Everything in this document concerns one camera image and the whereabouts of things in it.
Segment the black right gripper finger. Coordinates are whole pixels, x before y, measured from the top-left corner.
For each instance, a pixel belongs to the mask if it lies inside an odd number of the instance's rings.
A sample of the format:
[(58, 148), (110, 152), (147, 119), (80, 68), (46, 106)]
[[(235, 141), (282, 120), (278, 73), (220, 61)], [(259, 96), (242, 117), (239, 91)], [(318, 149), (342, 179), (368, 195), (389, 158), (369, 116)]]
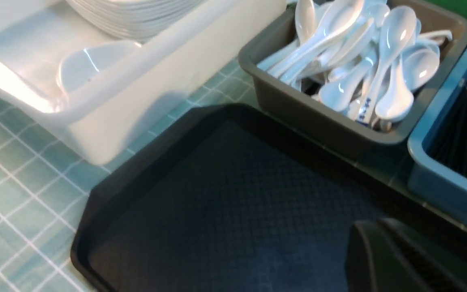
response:
[(393, 218), (352, 224), (345, 277), (351, 292), (467, 292), (467, 262)]

